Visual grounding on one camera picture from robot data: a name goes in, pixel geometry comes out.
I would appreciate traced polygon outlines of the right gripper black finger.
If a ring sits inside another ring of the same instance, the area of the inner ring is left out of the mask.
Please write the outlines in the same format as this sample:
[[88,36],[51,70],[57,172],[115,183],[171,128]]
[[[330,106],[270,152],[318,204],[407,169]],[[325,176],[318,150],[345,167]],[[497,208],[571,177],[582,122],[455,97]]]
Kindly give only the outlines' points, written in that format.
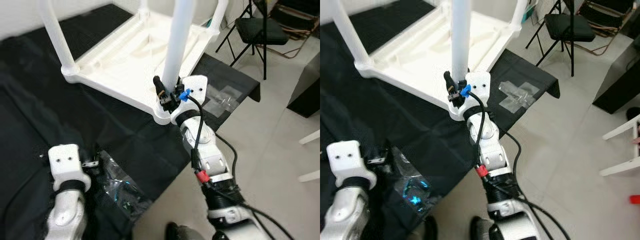
[[445,71],[443,73],[443,78],[446,83],[446,92],[448,94],[448,98],[455,98],[457,96],[457,83],[451,77],[450,71]]
[[166,103],[167,102],[167,92],[166,92],[166,87],[164,86],[164,84],[162,83],[162,81],[160,80],[160,76],[154,76],[152,79],[153,85],[155,87],[155,92],[156,92],[156,96],[159,100],[160,103]]

